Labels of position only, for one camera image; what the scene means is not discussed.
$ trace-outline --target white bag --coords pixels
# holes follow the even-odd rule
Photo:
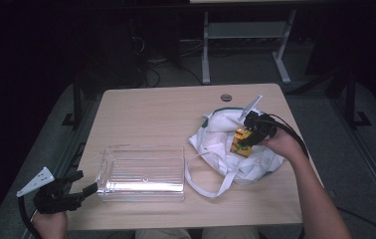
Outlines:
[[[198,155],[225,176],[222,186],[217,193],[209,192],[195,184],[189,172],[189,163],[185,166],[185,178],[200,194],[206,197],[218,197],[235,181],[239,184],[257,182],[263,176],[275,171],[282,165],[283,157],[275,154],[271,149],[254,145],[248,158],[230,152],[235,130],[244,125],[239,121],[243,109],[223,108],[205,116],[206,121],[195,135],[188,138],[195,147]]]

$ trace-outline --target bag handle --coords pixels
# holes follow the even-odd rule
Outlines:
[[[222,185],[221,185],[221,187],[220,187],[220,189],[217,193],[216,192],[209,192],[209,191],[203,189],[202,187],[200,187],[199,185],[197,185],[192,180],[191,174],[189,172],[189,165],[190,165],[191,160],[196,158],[196,157],[199,157],[201,155],[208,154],[208,153],[214,153],[214,152],[203,152],[203,153],[195,155],[194,157],[190,158],[187,161],[187,163],[185,165],[185,178],[186,178],[187,182],[191,185],[191,187],[194,188],[194,190],[196,190],[201,195],[206,196],[206,197],[210,197],[210,198],[216,198],[216,197],[219,197],[220,195],[222,195],[225,191],[227,191],[229,189],[229,187],[231,187],[232,181],[234,180],[235,176],[237,175],[237,172],[239,170],[240,165],[237,164],[236,168],[232,168],[231,171],[226,173],[225,178],[223,179]]]

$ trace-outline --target hand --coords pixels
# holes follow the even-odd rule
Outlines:
[[[268,147],[273,152],[289,161],[306,157],[299,143],[281,128],[278,128],[275,136],[262,140],[260,145]]]
[[[68,215],[66,212],[54,214],[34,214],[32,223],[43,239],[65,239],[68,230]]]

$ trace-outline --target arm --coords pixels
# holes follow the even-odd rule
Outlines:
[[[261,144],[290,162],[296,177],[303,226],[308,238],[352,238],[299,144],[280,128],[273,138],[265,139]]]
[[[42,239],[67,238],[67,212],[58,212],[55,214],[41,214],[36,212],[32,222]]]

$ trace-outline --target clear plastic container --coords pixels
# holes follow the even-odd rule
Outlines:
[[[112,145],[96,179],[103,201],[184,200],[184,147]]]

